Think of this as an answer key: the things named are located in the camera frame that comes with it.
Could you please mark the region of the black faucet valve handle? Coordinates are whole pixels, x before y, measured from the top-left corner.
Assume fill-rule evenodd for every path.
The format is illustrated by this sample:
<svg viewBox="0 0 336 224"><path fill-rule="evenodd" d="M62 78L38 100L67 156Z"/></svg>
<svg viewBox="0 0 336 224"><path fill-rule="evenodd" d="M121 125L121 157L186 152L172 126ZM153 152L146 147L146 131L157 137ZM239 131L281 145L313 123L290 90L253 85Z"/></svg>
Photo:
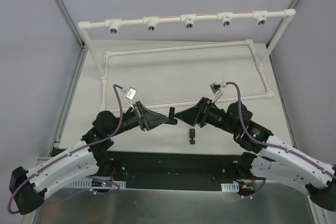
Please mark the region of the black faucet valve handle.
<svg viewBox="0 0 336 224"><path fill-rule="evenodd" d="M192 129L189 129L189 132L188 132L188 135L189 135L189 138L190 138L190 144L191 145L194 145L195 144L195 129L192 128Z"/></svg>

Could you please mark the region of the black L-shaped faucet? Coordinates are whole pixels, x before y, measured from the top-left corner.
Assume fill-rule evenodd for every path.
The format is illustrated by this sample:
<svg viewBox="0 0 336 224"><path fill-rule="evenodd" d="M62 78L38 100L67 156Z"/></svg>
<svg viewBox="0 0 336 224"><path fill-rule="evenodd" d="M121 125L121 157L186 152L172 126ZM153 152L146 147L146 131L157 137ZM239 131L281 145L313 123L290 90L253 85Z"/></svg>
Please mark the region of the black L-shaped faucet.
<svg viewBox="0 0 336 224"><path fill-rule="evenodd" d="M167 121L167 124L177 125L177 119L174 116L175 116L175 108L170 107L169 116L168 116L169 120Z"/></svg>

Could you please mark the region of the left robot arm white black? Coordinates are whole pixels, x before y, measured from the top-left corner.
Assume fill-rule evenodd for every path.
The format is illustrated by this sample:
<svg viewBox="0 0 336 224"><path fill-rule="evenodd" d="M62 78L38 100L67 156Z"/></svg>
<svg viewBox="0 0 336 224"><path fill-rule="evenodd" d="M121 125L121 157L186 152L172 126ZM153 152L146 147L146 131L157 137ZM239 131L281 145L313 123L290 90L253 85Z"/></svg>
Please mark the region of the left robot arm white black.
<svg viewBox="0 0 336 224"><path fill-rule="evenodd" d="M26 215L39 208L52 194L83 177L110 173L107 150L112 138L133 128L150 131L162 124L176 124L174 108L168 115L147 109L136 102L119 117L104 110L98 113L92 128L72 147L35 167L22 166L12 171L9 182L7 210L10 214Z"/></svg>

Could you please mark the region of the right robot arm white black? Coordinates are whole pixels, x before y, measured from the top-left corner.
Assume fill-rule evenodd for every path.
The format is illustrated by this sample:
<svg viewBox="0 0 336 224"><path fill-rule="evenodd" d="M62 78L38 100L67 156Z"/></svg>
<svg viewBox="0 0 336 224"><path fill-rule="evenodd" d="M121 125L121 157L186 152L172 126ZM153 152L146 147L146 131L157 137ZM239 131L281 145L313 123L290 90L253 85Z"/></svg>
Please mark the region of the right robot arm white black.
<svg viewBox="0 0 336 224"><path fill-rule="evenodd" d="M335 166L324 163L286 144L271 130L252 121L252 113L241 102L218 108L201 98L193 107L175 113L190 126L210 124L233 135L245 150L236 165L242 179L270 179L307 195L319 207L335 211Z"/></svg>

